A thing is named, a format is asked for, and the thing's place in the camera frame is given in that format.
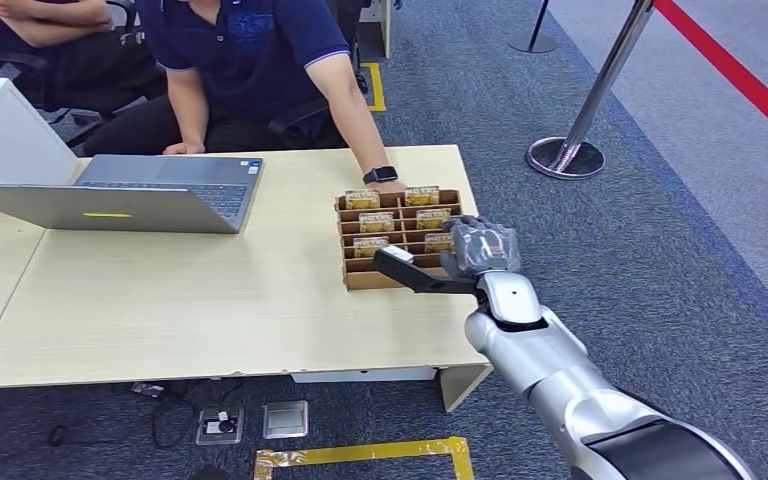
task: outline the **yellow floor tape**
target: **yellow floor tape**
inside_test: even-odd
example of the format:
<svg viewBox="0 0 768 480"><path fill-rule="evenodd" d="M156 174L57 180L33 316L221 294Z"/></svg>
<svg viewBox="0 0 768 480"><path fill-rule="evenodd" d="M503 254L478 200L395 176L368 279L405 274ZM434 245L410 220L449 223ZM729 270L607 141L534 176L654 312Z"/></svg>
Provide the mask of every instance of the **yellow floor tape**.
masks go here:
<svg viewBox="0 0 768 480"><path fill-rule="evenodd" d="M358 462L385 458L419 457L424 455L451 455L456 480L473 480L469 447L463 437L413 442L378 443L352 447L319 448L294 452L260 450L254 466L254 480L272 480L272 470L300 465Z"/></svg>
<svg viewBox="0 0 768 480"><path fill-rule="evenodd" d="M369 69L369 82L372 84L372 105L369 106L370 112L386 112L387 105L384 103L384 86L381 84L381 67L377 63L361 63L361 68Z"/></svg>

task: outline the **hand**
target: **hand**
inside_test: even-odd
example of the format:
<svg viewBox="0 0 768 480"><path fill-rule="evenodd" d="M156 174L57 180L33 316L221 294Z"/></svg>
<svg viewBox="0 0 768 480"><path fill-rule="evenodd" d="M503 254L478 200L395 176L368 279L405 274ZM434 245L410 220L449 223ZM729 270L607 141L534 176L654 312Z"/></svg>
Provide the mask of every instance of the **hand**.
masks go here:
<svg viewBox="0 0 768 480"><path fill-rule="evenodd" d="M0 0L0 17L13 20L34 18L36 0Z"/></svg>
<svg viewBox="0 0 768 480"><path fill-rule="evenodd" d="M204 144L195 142L181 142L169 145L163 151L164 155L195 155L204 153Z"/></svg>
<svg viewBox="0 0 768 480"><path fill-rule="evenodd" d="M405 187L402 182L395 181L395 182L372 182L367 183L366 188L374 188L375 190L380 191L381 193L399 193L404 192Z"/></svg>

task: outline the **product package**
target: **product package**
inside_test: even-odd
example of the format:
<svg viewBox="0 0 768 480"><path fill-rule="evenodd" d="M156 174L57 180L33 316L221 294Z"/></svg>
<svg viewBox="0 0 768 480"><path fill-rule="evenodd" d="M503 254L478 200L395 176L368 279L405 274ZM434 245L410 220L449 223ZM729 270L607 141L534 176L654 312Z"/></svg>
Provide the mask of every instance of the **product package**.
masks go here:
<svg viewBox="0 0 768 480"><path fill-rule="evenodd" d="M410 187L405 190L405 205L424 207L440 204L440 187Z"/></svg>
<svg viewBox="0 0 768 480"><path fill-rule="evenodd" d="M425 253L439 253L452 250L451 233L429 233L425 236Z"/></svg>
<svg viewBox="0 0 768 480"><path fill-rule="evenodd" d="M436 230L443 228L443 222L452 216L451 208L435 208L416 212L417 230Z"/></svg>
<svg viewBox="0 0 768 480"><path fill-rule="evenodd" d="M353 241L355 258L374 257L378 249L388 245L390 245L390 242L387 240L387 237L356 238Z"/></svg>
<svg viewBox="0 0 768 480"><path fill-rule="evenodd" d="M381 194L378 190L349 190L346 192L346 210L369 210L381 208Z"/></svg>
<svg viewBox="0 0 768 480"><path fill-rule="evenodd" d="M392 232L396 229L393 212L361 213L358 215L358 220L360 233Z"/></svg>

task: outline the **navy polo shirt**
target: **navy polo shirt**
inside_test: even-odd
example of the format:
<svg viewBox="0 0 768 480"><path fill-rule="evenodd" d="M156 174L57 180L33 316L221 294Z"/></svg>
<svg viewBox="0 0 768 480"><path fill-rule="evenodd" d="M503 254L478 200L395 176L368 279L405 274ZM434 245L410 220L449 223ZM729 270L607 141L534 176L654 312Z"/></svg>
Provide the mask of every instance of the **navy polo shirt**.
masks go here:
<svg viewBox="0 0 768 480"><path fill-rule="evenodd" d="M158 63L198 70L211 108L269 121L320 96L305 68L349 47L324 0L221 0L216 25L185 1L138 0Z"/></svg>

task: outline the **black pants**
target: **black pants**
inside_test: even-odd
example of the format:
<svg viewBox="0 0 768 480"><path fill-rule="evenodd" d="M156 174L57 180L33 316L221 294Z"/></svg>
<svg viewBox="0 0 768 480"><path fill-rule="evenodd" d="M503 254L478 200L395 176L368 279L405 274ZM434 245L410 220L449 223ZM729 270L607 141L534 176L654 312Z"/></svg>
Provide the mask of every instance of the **black pants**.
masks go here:
<svg viewBox="0 0 768 480"><path fill-rule="evenodd" d="M166 93L166 75L141 33L93 33L61 48L55 74L59 85L81 90L131 90L146 98Z"/></svg>
<svg viewBox="0 0 768 480"><path fill-rule="evenodd" d="M334 135L330 118L321 134ZM118 155L159 155L169 145L181 142L175 112L166 95L131 107L95 132L84 144L87 156L102 153ZM313 146L334 148L340 145ZM204 142L207 153L288 150L285 139L270 132L265 122L211 111Z"/></svg>

